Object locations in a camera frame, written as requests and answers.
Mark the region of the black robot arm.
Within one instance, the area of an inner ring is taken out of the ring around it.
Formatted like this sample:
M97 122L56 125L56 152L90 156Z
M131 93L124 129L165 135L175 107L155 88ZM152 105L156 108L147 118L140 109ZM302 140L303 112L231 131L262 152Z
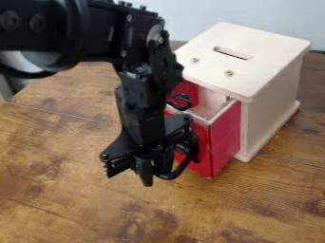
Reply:
M0 52L12 51L37 67L24 71L0 61L0 73L20 79L53 76L81 62L112 64L121 130L100 154L104 172L133 170L144 185L175 179L197 160L199 146L161 17L116 0L0 0Z

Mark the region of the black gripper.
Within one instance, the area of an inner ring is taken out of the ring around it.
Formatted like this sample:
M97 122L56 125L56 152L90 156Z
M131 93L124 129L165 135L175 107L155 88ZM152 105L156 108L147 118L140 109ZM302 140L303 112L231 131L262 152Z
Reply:
M139 175L141 184L153 184L155 162L159 160L159 175L171 173L173 150L164 148L168 136L192 123L185 114L167 116L164 109L171 105L168 98L188 100L185 94L173 94L172 89L181 81L149 73L119 74L115 103L121 130L119 136L100 153L105 175L111 178L125 170Z

